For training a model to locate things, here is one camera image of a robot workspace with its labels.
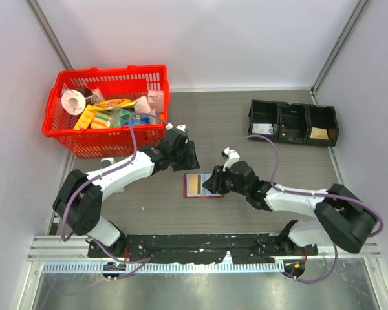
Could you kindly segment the red leather card holder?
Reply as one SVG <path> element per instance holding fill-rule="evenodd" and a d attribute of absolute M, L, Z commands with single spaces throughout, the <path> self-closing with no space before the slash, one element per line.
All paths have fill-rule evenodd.
<path fill-rule="evenodd" d="M 203 186 L 203 183 L 210 178 L 210 173 L 185 174 L 183 196 L 185 198 L 223 198 L 223 194 L 213 194 Z"/>

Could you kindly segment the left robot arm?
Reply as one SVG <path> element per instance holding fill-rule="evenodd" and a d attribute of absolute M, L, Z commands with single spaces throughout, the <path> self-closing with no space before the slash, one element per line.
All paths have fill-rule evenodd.
<path fill-rule="evenodd" d="M 186 125 L 168 125 L 156 145 L 145 145 L 113 165 L 87 174 L 78 169 L 70 172 L 52 208 L 74 234 L 92 238 L 109 256 L 118 257 L 124 253 L 127 240 L 117 226 L 101 216 L 102 202 L 119 189 L 169 167 L 174 171 L 200 167 Z"/>

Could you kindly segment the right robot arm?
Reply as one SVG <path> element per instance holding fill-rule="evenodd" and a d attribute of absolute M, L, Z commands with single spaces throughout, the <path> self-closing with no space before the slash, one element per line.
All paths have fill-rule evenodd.
<path fill-rule="evenodd" d="M 279 247 L 287 255 L 296 254 L 307 245 L 329 243 L 349 253 L 358 253 L 378 223 L 377 216 L 361 206 L 355 195 L 342 185 L 299 191 L 259 179 L 245 161 L 229 168 L 216 166 L 203 186 L 212 194 L 240 194 L 257 210 L 287 211 L 311 217 L 310 221 L 292 222 L 283 229 L 285 235 L 280 237 Z"/>

